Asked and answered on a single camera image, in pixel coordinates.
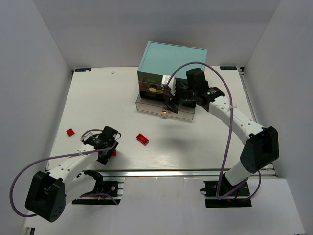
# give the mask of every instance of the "red block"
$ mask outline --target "red block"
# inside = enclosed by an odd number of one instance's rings
[[[148,139],[144,137],[142,134],[137,135],[137,140],[139,140],[142,144],[146,145],[148,143]]]
[[[67,134],[68,134],[68,136],[72,136],[75,134],[75,132],[72,129],[68,129]]]

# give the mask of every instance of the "clear plastic container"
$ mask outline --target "clear plastic container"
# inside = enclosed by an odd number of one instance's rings
[[[137,97],[136,108],[138,111],[148,112],[152,114],[163,115],[172,118],[180,118],[183,120],[192,121],[195,115],[195,108],[186,106],[177,106],[178,113],[175,114],[163,108],[164,104],[159,101],[143,99],[140,94]]]

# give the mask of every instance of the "black mount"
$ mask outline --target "black mount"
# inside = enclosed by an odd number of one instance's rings
[[[65,207],[65,186],[62,179],[38,171],[31,182],[25,207],[40,217],[54,222]]]

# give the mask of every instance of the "white table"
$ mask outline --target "white table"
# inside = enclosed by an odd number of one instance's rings
[[[252,117],[238,71],[215,69],[229,85],[234,104]],[[210,86],[225,91],[214,72],[206,69],[205,75]],[[81,134],[107,125],[122,133],[117,156],[111,157],[106,166],[95,162],[88,169],[221,168],[228,135],[225,124],[199,106],[192,122],[137,111],[138,93],[137,67],[92,68],[90,72],[75,72],[51,156],[76,152],[81,145]],[[76,134],[69,137],[66,133],[69,128]],[[139,133],[149,139],[146,146],[136,139]],[[242,149],[242,143],[233,135],[226,168],[239,161]],[[64,160],[50,161],[47,169]]]
[[[293,235],[304,233],[284,179],[263,180],[251,208],[205,208],[202,179],[127,178],[118,206],[67,205],[54,223],[36,216],[34,235]],[[249,180],[255,190],[257,180]]]

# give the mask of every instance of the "white wall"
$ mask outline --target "white wall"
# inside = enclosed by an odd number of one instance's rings
[[[34,0],[74,67],[138,66],[148,41],[245,66],[280,0]]]
[[[275,169],[313,234],[313,1],[282,0],[245,69],[258,120],[279,133]]]
[[[32,0],[4,0],[0,7],[0,227],[19,235],[23,218],[12,211],[9,188],[28,163],[46,157],[70,83],[70,70]],[[35,166],[14,191],[24,203]]]

